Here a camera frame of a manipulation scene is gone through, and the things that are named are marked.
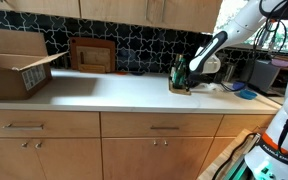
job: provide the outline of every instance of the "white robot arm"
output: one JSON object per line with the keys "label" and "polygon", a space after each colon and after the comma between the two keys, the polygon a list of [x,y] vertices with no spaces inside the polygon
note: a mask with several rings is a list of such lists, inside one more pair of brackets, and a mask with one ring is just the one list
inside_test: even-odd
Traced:
{"label": "white robot arm", "polygon": [[[224,31],[197,51],[189,64],[190,71],[197,74],[217,72],[220,61],[214,53],[245,41],[263,25],[267,17],[288,19],[288,0],[250,0]],[[245,162],[256,179],[288,179],[288,133],[282,144],[279,143],[287,119],[288,85],[282,108],[257,145],[245,156]]]}

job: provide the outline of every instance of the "blue object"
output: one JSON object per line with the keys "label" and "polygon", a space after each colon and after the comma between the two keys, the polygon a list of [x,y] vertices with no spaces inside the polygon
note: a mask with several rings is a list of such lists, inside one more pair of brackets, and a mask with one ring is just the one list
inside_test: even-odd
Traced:
{"label": "blue object", "polygon": [[233,83],[233,89],[234,90],[241,89],[243,86],[244,86],[244,83],[242,83],[242,82],[234,82]]}
{"label": "blue object", "polygon": [[252,100],[257,96],[257,94],[252,91],[243,89],[240,91],[240,96],[244,99]]}

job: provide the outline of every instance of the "wall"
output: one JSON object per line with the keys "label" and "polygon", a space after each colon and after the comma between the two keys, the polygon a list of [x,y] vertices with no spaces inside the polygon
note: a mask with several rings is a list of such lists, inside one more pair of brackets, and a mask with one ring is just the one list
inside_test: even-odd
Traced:
{"label": "wall", "polygon": [[[70,51],[69,37],[90,37],[116,43],[119,71],[168,73],[177,53],[192,57],[210,35],[126,24],[0,10],[0,28],[44,33],[49,54]],[[70,66],[68,60],[52,62]]]}

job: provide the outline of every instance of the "kitchen counter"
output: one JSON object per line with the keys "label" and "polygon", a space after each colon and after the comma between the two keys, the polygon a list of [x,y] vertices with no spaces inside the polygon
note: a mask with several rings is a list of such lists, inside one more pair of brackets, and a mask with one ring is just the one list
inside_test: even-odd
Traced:
{"label": "kitchen counter", "polygon": [[168,90],[166,74],[88,74],[52,70],[53,80],[28,100],[0,100],[0,109],[219,114],[275,114],[279,104],[258,95],[245,100],[232,92]]}

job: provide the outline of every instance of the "wooden cutting board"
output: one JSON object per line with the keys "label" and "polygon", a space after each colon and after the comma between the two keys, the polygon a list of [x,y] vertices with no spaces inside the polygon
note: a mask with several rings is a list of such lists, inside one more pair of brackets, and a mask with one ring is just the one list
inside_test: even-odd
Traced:
{"label": "wooden cutting board", "polygon": [[93,73],[115,71],[115,42],[83,37],[71,37],[71,67]]}

